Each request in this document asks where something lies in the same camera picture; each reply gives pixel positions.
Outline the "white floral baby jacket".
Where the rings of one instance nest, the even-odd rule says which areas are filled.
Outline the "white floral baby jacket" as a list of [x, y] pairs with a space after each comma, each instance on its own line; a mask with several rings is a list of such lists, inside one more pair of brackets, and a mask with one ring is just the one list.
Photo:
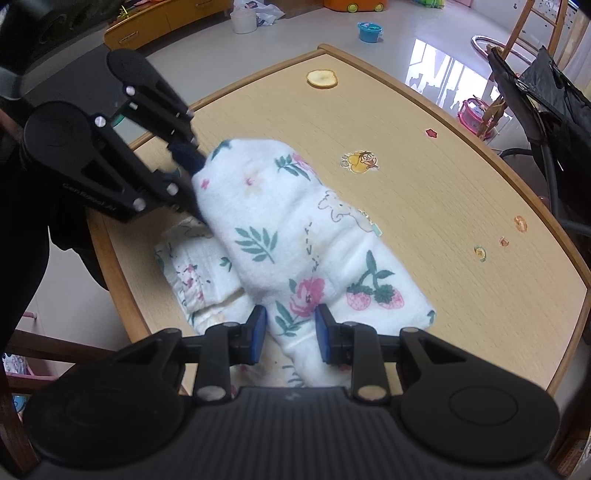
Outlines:
[[322, 361], [315, 308], [396, 335], [436, 311], [356, 207], [276, 140], [224, 140], [192, 177], [197, 206], [245, 293], [266, 307], [270, 336], [308, 387], [345, 385]]

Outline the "black folding stroller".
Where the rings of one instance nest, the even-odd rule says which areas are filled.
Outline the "black folding stroller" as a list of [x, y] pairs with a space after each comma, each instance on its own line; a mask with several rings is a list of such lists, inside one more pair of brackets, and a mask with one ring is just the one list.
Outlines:
[[590, 101], [541, 49], [520, 75], [498, 48], [488, 53], [494, 79], [543, 170], [549, 208], [561, 226], [590, 235]]

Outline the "folded white floral garment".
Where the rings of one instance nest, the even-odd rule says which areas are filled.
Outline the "folded white floral garment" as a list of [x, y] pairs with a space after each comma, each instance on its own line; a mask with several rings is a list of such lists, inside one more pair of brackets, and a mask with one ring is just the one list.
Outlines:
[[155, 258], [192, 330], [243, 324], [254, 304], [245, 293], [228, 253], [211, 230], [192, 217], [165, 231]]

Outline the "white paper roll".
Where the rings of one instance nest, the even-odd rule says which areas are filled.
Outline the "white paper roll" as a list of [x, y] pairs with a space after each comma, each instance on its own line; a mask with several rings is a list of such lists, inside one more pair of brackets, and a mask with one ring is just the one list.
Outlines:
[[257, 29], [256, 11], [249, 8], [233, 9], [230, 13], [230, 21], [235, 34], [249, 34]]

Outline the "yellow round sticker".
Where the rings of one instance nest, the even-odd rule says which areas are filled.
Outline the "yellow round sticker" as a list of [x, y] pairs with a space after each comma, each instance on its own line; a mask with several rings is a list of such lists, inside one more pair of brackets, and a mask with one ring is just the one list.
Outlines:
[[331, 89], [338, 85], [339, 80], [335, 72], [329, 69], [317, 69], [308, 72], [308, 85], [317, 89]]

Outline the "white plastic bag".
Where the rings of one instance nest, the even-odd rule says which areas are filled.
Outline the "white plastic bag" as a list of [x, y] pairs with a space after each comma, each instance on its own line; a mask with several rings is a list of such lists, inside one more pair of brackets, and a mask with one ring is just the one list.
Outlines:
[[233, 8], [235, 10], [253, 10], [256, 13], [257, 25], [259, 26], [271, 26], [286, 15], [280, 7], [256, 0], [235, 0]]

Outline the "wooden low table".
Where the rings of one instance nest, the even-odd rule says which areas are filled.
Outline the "wooden low table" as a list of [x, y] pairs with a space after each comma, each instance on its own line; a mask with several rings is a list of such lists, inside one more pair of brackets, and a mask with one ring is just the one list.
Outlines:
[[[329, 69], [339, 83], [308, 85]], [[434, 335], [555, 393], [590, 310], [590, 272], [530, 187], [441, 108], [327, 44], [193, 105], [201, 145], [239, 137], [294, 147], [367, 213], [433, 303]], [[379, 169], [339, 163], [368, 150]]]

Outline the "yellow cartoon sticker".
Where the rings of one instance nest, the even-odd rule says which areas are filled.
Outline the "yellow cartoon sticker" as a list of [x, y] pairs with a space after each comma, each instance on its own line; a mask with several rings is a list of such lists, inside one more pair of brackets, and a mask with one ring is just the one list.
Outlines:
[[342, 156], [339, 165], [355, 174], [365, 174], [379, 169], [378, 157], [368, 150], [358, 150]]

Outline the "blue toy bucket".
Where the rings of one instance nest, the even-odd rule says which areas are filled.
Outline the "blue toy bucket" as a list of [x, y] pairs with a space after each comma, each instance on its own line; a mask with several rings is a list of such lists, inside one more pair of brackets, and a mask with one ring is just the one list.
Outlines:
[[359, 22], [359, 39], [366, 43], [377, 43], [383, 33], [383, 28], [375, 23]]

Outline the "orange toy storage box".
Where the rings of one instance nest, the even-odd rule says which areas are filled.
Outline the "orange toy storage box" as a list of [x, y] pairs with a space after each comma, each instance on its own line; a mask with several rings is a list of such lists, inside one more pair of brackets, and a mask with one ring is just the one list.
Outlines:
[[325, 8], [335, 12], [383, 12], [388, 6], [387, 0], [324, 0]]

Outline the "pink toy basket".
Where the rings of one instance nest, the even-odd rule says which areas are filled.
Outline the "pink toy basket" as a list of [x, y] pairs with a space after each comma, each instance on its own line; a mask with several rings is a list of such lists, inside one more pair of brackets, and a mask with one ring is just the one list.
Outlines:
[[480, 138], [490, 139], [495, 134], [493, 116], [486, 119], [489, 105], [476, 97], [464, 100], [457, 114], [459, 122]]

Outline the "wooden chair frame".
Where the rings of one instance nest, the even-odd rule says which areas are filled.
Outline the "wooden chair frame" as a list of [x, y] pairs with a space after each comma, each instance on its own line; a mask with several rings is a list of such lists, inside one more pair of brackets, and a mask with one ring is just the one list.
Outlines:
[[[477, 35], [471, 39], [473, 48], [485, 60], [491, 50], [497, 50], [518, 72], [529, 67], [542, 48], [556, 56], [573, 26], [577, 6], [572, 1], [512, 1], [511, 5], [516, 14], [508, 38], [495, 40]], [[488, 76], [480, 103], [482, 113], [476, 135], [480, 139], [490, 138], [507, 108], [497, 91], [493, 73]]]

